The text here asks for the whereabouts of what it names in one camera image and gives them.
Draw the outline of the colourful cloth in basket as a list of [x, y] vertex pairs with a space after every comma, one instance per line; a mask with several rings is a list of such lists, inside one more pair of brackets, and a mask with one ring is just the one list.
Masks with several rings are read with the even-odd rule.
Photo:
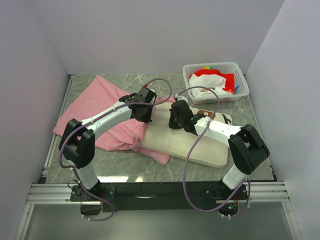
[[224, 91], [230, 92], [231, 94], [235, 94], [239, 89], [239, 84], [235, 82], [235, 77], [233, 73], [222, 73], [218, 69], [215, 69], [211, 66], [204, 66], [202, 68], [205, 74], [213, 74], [218, 75], [220, 77], [224, 77], [226, 79], [225, 87], [223, 88]]

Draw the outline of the pink pillowcase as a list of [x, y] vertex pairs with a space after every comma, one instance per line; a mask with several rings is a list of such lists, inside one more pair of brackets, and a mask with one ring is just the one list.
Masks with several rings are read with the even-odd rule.
[[93, 82], [67, 108], [53, 132], [62, 136], [67, 123], [75, 119], [86, 129], [92, 129], [95, 146], [106, 151], [133, 150], [166, 165], [170, 156], [140, 146], [147, 124], [131, 117], [131, 110], [119, 99], [128, 93], [97, 75]]

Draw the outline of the white plastic basket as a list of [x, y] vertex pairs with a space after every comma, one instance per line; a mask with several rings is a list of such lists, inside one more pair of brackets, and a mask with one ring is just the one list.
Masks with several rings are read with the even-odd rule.
[[[215, 95], [213, 96], [207, 96], [207, 97], [194, 97], [191, 93], [191, 89], [189, 86], [189, 77], [193, 73], [195, 73], [198, 70], [201, 70], [205, 66], [210, 66], [213, 67], [214, 69], [219, 70], [223, 74], [229, 74], [232, 73], [234, 74], [234, 80], [236, 83], [239, 84], [239, 88], [236, 91], [235, 94], [233, 95], [221, 95], [218, 96], [212, 89], [208, 88], [207, 90], [210, 91]], [[216, 103], [217, 101], [222, 102], [232, 102], [232, 101], [237, 101], [241, 97], [245, 97], [249, 94], [249, 87], [248, 84], [244, 78], [244, 75], [239, 68], [239, 66], [234, 63], [234, 62], [215, 62], [215, 63], [200, 63], [200, 64], [189, 64], [185, 65], [182, 68], [183, 72], [183, 78], [184, 78], [184, 83], [185, 86], [188, 90], [188, 95], [192, 101], [193, 104], [208, 104], [208, 103]], [[197, 88], [200, 89], [206, 89], [206, 87], [203, 86], [197, 86]]]

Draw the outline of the cream pillow with bear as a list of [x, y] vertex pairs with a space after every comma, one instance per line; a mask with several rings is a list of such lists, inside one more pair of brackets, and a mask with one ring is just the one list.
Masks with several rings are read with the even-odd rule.
[[[152, 122], [147, 124], [139, 145], [146, 150], [185, 159], [198, 137], [183, 129], [169, 128], [170, 108], [170, 102], [155, 106]], [[227, 164], [228, 149], [225, 144], [204, 136], [193, 149], [189, 159], [210, 167], [223, 168]]]

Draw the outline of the black base beam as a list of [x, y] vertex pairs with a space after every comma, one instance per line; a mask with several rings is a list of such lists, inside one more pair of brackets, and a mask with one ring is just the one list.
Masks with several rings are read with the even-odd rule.
[[191, 209], [186, 199], [189, 197], [203, 210], [228, 201], [219, 212], [233, 216], [238, 211], [238, 201], [250, 195], [245, 184], [233, 192], [221, 181], [189, 181], [186, 190], [182, 182], [111, 182], [88, 191], [77, 184], [72, 187], [70, 201], [82, 203], [82, 214], [96, 216], [100, 212]]

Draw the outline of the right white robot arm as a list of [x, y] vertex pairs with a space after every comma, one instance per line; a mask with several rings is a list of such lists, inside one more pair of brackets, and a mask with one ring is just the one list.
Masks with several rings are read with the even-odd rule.
[[171, 104], [169, 128], [183, 129], [198, 137], [208, 137], [229, 147], [233, 166], [222, 178], [219, 187], [222, 198], [230, 200], [237, 194], [237, 186], [249, 177], [269, 156], [270, 151], [256, 128], [251, 124], [235, 126], [193, 114], [185, 100]]

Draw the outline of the white and red cloth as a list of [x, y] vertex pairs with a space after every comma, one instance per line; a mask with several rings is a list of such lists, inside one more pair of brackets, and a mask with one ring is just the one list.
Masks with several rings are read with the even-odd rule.
[[189, 76], [190, 87], [202, 86], [203, 88], [191, 89], [191, 94], [195, 98], [215, 97], [208, 91], [212, 89], [219, 97], [233, 95], [236, 91], [235, 77], [233, 73], [222, 73], [218, 69], [200, 69]]

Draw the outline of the aluminium rail frame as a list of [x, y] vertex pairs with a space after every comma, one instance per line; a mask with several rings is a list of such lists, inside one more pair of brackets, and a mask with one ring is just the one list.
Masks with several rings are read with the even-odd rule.
[[[174, 93], [185, 88], [182, 73], [102, 76], [130, 93], [153, 78], [167, 78]], [[70, 77], [59, 117], [94, 77]], [[248, 96], [220, 106], [236, 125], [258, 127]], [[74, 178], [73, 173], [58, 163], [59, 140], [53, 135], [39, 183], [31, 185], [16, 240], [302, 240], [285, 184], [271, 181], [276, 178], [268, 160], [250, 177], [250, 208], [231, 220], [192, 209], [119, 211], [102, 222], [83, 219], [81, 203], [70, 202], [72, 190], [67, 181]], [[108, 183], [180, 181], [184, 168], [184, 160], [177, 157], [164, 166], [139, 152], [100, 149], [93, 163], [100, 180]], [[220, 180], [231, 166], [231, 154], [222, 169], [189, 162], [187, 180]]]

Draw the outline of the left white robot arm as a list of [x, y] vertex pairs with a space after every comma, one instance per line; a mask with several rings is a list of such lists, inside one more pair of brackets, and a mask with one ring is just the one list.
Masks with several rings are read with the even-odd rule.
[[157, 94], [146, 85], [139, 92], [127, 94], [111, 107], [93, 117], [67, 122], [59, 144], [59, 164], [75, 171], [83, 185], [82, 195], [88, 201], [100, 195], [100, 181], [91, 164], [95, 156], [95, 142], [111, 128], [130, 119], [142, 123], [151, 122]]

